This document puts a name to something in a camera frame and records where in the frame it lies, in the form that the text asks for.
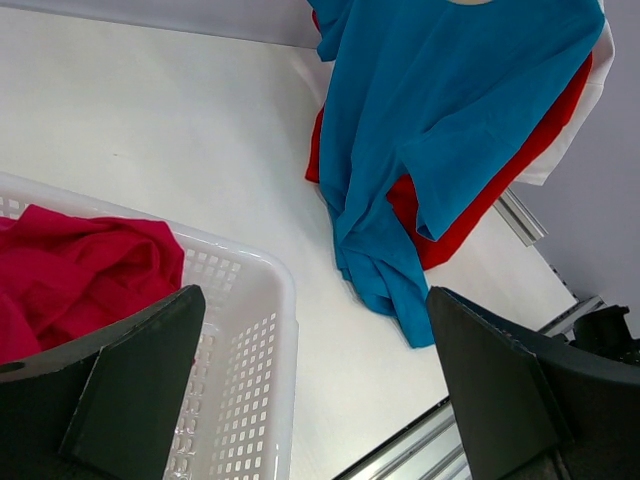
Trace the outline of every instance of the laundry basket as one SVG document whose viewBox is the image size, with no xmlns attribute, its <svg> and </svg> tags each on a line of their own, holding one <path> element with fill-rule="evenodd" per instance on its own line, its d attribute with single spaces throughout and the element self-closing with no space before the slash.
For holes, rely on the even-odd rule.
<svg viewBox="0 0 640 480">
<path fill-rule="evenodd" d="M 29 204 L 154 219 L 0 174 L 0 216 L 18 218 Z M 184 284 L 202 287 L 207 311 L 164 478 L 286 479 L 298 343 L 291 276 L 268 255 L 167 223 L 186 252 Z"/>
</svg>

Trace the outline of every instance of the table surface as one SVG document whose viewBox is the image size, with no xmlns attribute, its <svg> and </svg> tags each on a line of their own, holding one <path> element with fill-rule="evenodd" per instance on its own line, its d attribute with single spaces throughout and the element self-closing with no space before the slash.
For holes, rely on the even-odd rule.
<svg viewBox="0 0 640 480">
<path fill-rule="evenodd" d="M 446 396 L 335 269 L 303 174 L 326 89 L 315 52 L 0 9 L 0 169 L 175 220 L 279 257 L 300 323 L 291 478 L 327 479 Z M 574 304 L 491 210 L 428 273 L 538 328 Z"/>
</svg>

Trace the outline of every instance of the blue shirt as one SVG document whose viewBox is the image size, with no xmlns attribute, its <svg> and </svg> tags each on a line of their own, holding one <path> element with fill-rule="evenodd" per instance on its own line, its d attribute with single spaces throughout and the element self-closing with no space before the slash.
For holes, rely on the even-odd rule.
<svg viewBox="0 0 640 480">
<path fill-rule="evenodd" d="M 513 157 L 588 56 L 597 0 L 310 0 L 336 60 L 320 190 L 337 264 L 364 303 L 433 343 L 417 252 L 386 194 L 410 174 L 437 240 Z"/>
</svg>

